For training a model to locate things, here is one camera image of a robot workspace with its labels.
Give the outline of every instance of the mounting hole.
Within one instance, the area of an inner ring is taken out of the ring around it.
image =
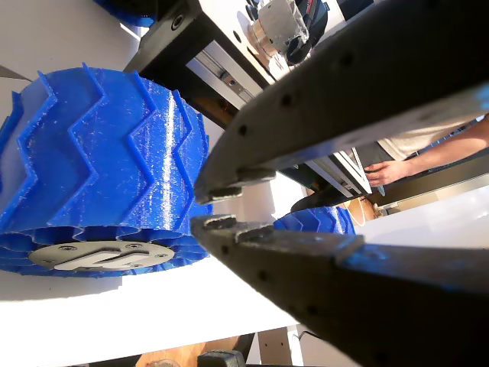
[[[184,14],[177,15],[171,24],[171,30],[175,31],[180,25],[182,25],[184,18]]]
[[[389,362],[389,357],[387,357],[387,354],[382,351],[376,352],[374,354],[374,358],[380,365],[386,365],[387,362]]]
[[[355,56],[351,51],[345,52],[339,59],[339,64],[342,67],[350,67],[355,61]]]
[[[319,313],[318,307],[314,306],[313,304],[310,304],[309,306],[307,306],[306,311],[311,316],[317,316]]]
[[[280,101],[280,104],[284,107],[290,107],[292,105],[293,98],[290,94],[286,94],[282,97],[282,100]]]
[[[260,270],[258,272],[258,279],[260,279],[261,281],[267,281],[268,280],[268,274],[265,270]]]
[[[236,39],[238,40],[238,42],[241,43],[241,38],[239,37],[239,34],[236,33],[236,31],[233,31],[232,33],[236,37]]]
[[[238,129],[238,134],[241,136],[245,136],[247,131],[248,128],[246,127],[246,125],[241,125]]]

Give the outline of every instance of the person's arm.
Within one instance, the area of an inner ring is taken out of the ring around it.
[[[460,161],[489,146],[489,118],[408,161],[388,161],[365,168],[372,187],[387,185],[434,167]]]

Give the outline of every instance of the blue 3d-printed tire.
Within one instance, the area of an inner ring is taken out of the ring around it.
[[[57,71],[13,93],[0,130],[0,270],[105,277],[162,271],[207,256],[189,219],[207,215],[193,182],[209,152],[202,116],[178,92],[137,73]],[[161,265],[127,271],[60,271],[28,256],[46,245],[151,242]]]
[[[289,213],[275,221],[274,227],[282,231],[355,234],[350,213],[332,206]]]

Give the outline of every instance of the person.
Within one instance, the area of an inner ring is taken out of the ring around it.
[[[489,115],[473,126],[469,126],[470,121],[472,120],[441,122],[356,148],[369,184],[371,187],[388,185],[404,177],[460,161],[489,147]],[[416,152],[463,126],[466,127],[464,131],[412,157]],[[344,196],[338,195],[334,187],[327,186],[299,200],[291,211],[332,206],[343,201]]]

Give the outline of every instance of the wooden surface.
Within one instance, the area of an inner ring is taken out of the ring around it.
[[[141,356],[136,367],[147,367],[152,362],[170,359],[177,362],[180,367],[197,367],[197,357],[203,353],[216,349],[233,349],[238,342],[238,336],[232,338],[214,340],[207,343],[198,343],[191,346],[181,346],[161,350],[159,352],[146,353]]]

